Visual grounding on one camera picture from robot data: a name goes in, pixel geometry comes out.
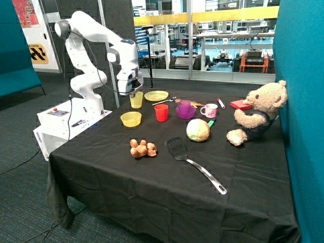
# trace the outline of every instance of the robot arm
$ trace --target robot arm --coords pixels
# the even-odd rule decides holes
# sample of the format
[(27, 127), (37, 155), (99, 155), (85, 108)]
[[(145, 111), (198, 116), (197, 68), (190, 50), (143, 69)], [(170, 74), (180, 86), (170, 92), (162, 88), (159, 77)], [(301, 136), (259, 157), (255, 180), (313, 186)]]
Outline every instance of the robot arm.
[(93, 89), (104, 85), (107, 82), (107, 77), (104, 72), (97, 70), (91, 63), (83, 45), (83, 38), (91, 42), (112, 44), (107, 58), (111, 64), (121, 65), (121, 71), (117, 75), (120, 94), (132, 95), (142, 87), (143, 76), (139, 70), (134, 41), (122, 39), (82, 11), (76, 11), (70, 19), (58, 21), (55, 24), (55, 31), (59, 37), (66, 39), (66, 49), (73, 66), (84, 72), (74, 78), (76, 80), (72, 79), (71, 86), (74, 91), (86, 99), (86, 103), (92, 102), (98, 103), (98, 105), (101, 103), (102, 105), (101, 98), (98, 100)]

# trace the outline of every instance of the red cup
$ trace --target red cup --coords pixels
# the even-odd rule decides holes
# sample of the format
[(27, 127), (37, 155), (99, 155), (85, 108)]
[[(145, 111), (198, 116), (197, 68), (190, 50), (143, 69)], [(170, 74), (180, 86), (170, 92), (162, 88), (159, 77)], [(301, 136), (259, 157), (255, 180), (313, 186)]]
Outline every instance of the red cup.
[(165, 122), (168, 119), (169, 107), (167, 105), (164, 104), (156, 105), (154, 109), (155, 109), (156, 119), (159, 122)]

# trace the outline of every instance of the orange machine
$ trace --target orange machine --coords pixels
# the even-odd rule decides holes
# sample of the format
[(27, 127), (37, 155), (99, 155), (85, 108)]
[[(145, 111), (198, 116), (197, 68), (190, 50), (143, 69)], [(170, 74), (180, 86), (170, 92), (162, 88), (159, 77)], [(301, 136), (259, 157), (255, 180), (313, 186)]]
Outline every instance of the orange machine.
[(267, 73), (268, 66), (268, 53), (261, 50), (249, 50), (242, 54), (239, 71)]

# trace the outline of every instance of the pen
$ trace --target pen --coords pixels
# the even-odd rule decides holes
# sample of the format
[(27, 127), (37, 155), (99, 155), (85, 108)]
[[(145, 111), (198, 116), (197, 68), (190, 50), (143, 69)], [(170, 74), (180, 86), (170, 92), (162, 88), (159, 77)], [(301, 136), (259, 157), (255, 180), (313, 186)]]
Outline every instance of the pen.
[(221, 101), (221, 99), (218, 98), (217, 101), (222, 106), (222, 109), (225, 109), (225, 105), (223, 104), (223, 102)]
[(74, 128), (74, 127), (79, 126), (79, 125), (81, 125), (81, 124), (83, 124), (83, 123), (86, 123), (86, 122), (87, 122), (86, 120), (79, 120), (77, 123), (74, 123), (74, 124), (72, 125), (72, 127)]

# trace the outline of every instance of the yellow plate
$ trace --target yellow plate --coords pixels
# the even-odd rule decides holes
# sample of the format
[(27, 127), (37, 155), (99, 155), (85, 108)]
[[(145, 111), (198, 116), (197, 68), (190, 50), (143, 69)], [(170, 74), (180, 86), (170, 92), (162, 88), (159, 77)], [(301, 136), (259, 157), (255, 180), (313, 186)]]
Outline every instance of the yellow plate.
[(161, 101), (168, 97), (169, 93), (162, 90), (151, 91), (144, 95), (145, 99), (149, 101)]

